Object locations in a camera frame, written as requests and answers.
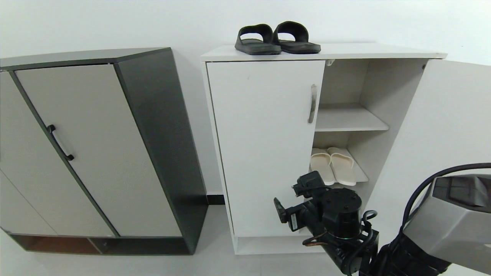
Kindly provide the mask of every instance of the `gray tile floor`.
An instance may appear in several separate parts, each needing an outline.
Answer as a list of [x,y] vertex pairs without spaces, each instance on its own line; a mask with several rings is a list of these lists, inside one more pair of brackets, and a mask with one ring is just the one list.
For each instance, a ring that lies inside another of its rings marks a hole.
[[[25,252],[0,235],[1,276],[340,276],[326,254],[234,255],[224,206],[210,206],[193,256],[86,256]],[[445,276],[482,276],[452,265]]]

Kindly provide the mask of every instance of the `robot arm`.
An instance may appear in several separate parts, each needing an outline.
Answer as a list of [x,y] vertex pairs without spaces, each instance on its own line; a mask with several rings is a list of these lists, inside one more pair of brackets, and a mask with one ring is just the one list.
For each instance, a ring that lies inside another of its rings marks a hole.
[[443,177],[484,167],[491,164],[458,166],[427,179],[412,195],[399,235],[379,252],[379,233],[368,221],[377,212],[361,216],[360,197],[349,189],[325,186],[316,171],[301,176],[293,186],[296,196],[309,201],[287,209],[276,198],[274,203],[281,222],[292,231],[307,227],[312,233],[303,245],[322,246],[346,275],[359,271],[361,276],[436,276],[452,263],[491,274],[491,176]]

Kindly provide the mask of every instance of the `black cable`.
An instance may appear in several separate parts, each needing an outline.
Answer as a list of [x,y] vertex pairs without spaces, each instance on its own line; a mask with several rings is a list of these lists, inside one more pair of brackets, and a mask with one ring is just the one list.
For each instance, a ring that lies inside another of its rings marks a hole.
[[370,243],[370,241],[373,238],[373,230],[372,230],[372,224],[368,222],[368,220],[373,219],[374,217],[377,216],[377,211],[375,210],[369,210],[366,211],[363,214],[363,218],[361,219],[364,223],[364,225],[368,228],[367,229],[367,239],[361,243],[361,245],[346,259],[346,262],[348,263],[348,276],[352,276],[351,274],[351,264],[353,263],[353,260],[356,258],[356,256],[367,247],[367,245]]
[[377,273],[377,276],[383,276],[383,273],[385,271],[385,264],[387,263],[387,259],[389,257],[389,253],[386,252],[384,255],[383,255],[383,259],[382,261],[380,262],[380,266],[379,266],[379,272]]
[[406,208],[404,209],[404,215],[403,215],[403,219],[402,219],[401,228],[399,228],[399,234],[394,239],[395,242],[393,241],[391,244],[397,244],[397,242],[399,241],[399,239],[401,237],[402,231],[404,230],[404,226],[406,226],[406,223],[408,222],[409,214],[411,213],[411,208],[412,208],[413,204],[415,203],[419,194],[427,186],[429,186],[435,178],[444,176],[444,175],[452,173],[452,172],[469,170],[469,169],[480,169],[480,168],[491,168],[491,163],[473,163],[473,164],[465,164],[465,165],[450,167],[450,168],[441,170],[441,171],[433,174],[432,176],[428,177],[425,181],[423,181],[423,183],[421,183],[418,186],[418,188],[416,188],[416,190],[412,193],[411,197],[409,198],[409,201],[406,204]]

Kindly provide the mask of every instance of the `white cabinet door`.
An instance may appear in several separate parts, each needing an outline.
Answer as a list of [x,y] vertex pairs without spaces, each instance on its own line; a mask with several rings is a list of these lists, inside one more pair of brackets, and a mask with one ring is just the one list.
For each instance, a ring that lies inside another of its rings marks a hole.
[[0,168],[58,235],[113,236],[32,115],[0,73]]
[[323,60],[209,62],[208,77],[234,234],[289,236],[273,198],[302,202],[291,186],[308,173],[317,106],[309,123],[312,85]]
[[427,177],[491,160],[490,123],[491,66],[430,60],[367,205],[379,213],[372,223],[384,233],[381,244],[397,233],[409,197]]
[[121,236],[181,236],[112,65],[17,75],[43,122],[55,125],[61,147],[75,157],[70,165]]
[[15,234],[56,235],[1,171],[0,225]]

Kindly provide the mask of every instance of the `bottom compartment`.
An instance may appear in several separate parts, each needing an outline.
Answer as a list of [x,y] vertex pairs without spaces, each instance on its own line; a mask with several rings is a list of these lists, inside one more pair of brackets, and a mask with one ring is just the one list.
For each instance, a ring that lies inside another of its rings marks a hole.
[[10,234],[26,251],[71,254],[100,254],[87,238],[43,237]]
[[26,251],[104,255],[190,255],[184,238],[88,238],[7,233]]

